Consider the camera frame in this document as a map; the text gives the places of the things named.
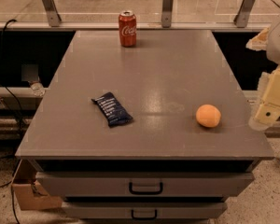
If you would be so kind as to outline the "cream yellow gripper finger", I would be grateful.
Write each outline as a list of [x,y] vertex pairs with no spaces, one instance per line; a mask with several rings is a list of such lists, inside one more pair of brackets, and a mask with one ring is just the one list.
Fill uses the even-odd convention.
[[265,131],[280,118],[280,65],[270,74],[261,74],[257,94],[248,124],[253,130]]

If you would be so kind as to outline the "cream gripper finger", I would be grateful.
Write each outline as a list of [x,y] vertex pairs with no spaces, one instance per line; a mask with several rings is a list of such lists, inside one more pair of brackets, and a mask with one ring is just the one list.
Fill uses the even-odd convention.
[[269,33],[269,28],[264,28],[256,36],[249,39],[245,47],[247,49],[251,49],[255,51],[266,50],[267,43],[268,43],[268,33]]

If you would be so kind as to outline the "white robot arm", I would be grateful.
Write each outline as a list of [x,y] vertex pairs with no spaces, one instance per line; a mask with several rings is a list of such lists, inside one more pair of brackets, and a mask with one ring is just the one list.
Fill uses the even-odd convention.
[[250,39],[246,47],[255,51],[264,50],[267,59],[277,64],[271,73],[261,73],[258,96],[248,122],[252,129],[264,131],[280,118],[280,15],[270,27]]

